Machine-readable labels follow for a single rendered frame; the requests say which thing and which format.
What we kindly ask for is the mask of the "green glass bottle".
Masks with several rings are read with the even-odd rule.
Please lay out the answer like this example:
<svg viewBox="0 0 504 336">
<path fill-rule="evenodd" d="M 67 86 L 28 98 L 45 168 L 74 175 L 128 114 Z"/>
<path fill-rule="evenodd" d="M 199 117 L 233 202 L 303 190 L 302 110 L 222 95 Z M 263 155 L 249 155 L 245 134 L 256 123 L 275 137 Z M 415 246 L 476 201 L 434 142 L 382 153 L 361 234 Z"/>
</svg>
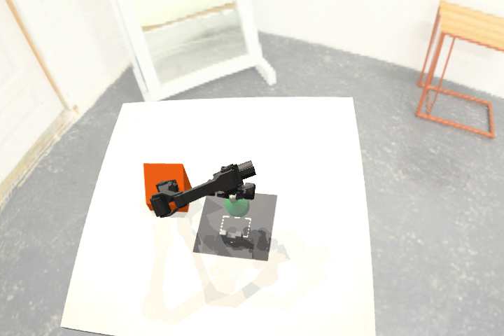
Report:
<svg viewBox="0 0 504 336">
<path fill-rule="evenodd" d="M 225 209 L 226 211 L 234 217 L 242 217 L 245 216 L 249 212 L 249 201 L 247 199 L 238 199 L 236 200 L 235 195 L 229 195 L 229 199 L 225 199 Z"/>
</svg>

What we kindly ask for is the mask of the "grey flat mat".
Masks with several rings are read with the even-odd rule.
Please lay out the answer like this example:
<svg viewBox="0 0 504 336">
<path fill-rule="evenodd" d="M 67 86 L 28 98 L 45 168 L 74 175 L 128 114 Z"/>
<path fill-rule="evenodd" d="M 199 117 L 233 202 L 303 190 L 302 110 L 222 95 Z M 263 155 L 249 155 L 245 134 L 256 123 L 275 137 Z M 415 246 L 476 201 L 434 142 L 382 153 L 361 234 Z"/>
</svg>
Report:
<svg viewBox="0 0 504 336">
<path fill-rule="evenodd" d="M 216 195 L 206 196 L 193 252 L 268 261 L 278 195 L 255 193 L 253 200 L 248 199 L 248 213 L 239 218 L 231 216 L 225 198 Z M 223 241 L 221 230 L 242 232 L 243 242 Z"/>
</svg>

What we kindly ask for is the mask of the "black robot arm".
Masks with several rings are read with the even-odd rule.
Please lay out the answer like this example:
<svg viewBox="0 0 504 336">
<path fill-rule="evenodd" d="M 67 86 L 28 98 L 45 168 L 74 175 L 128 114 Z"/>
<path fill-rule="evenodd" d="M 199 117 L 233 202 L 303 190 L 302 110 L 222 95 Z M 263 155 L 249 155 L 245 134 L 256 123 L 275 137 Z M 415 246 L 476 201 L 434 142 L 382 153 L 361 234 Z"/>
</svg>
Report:
<svg viewBox="0 0 504 336">
<path fill-rule="evenodd" d="M 156 184 L 158 193 L 150 198 L 153 210 L 157 218 L 171 216 L 178 209 L 186 207 L 188 203 L 202 199 L 217 191 L 230 192 L 244 184 L 243 180 L 255 176 L 256 171 L 251 160 L 241 164 L 221 166 L 220 171 L 213 174 L 213 178 L 206 183 L 198 185 L 186 191 L 179 191 L 176 180 L 160 181 Z M 169 203 L 176 205 L 174 211 Z"/>
</svg>

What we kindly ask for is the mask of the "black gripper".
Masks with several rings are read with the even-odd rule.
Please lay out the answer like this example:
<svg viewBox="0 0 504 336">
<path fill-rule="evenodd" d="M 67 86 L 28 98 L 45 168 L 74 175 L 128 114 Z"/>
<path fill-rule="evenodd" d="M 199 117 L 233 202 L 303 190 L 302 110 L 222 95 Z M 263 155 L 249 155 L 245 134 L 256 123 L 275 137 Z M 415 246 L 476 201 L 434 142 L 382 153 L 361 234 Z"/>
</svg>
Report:
<svg viewBox="0 0 504 336">
<path fill-rule="evenodd" d="M 236 200 L 253 200 L 255 196 L 255 191 L 256 191 L 256 185 L 254 183 L 245 183 L 245 185 L 241 185 L 238 187 L 238 189 L 230 191 L 230 192 L 223 192 L 223 191 L 217 191 L 216 196 L 229 199 L 229 195 L 235 195 L 236 194 Z"/>
</svg>

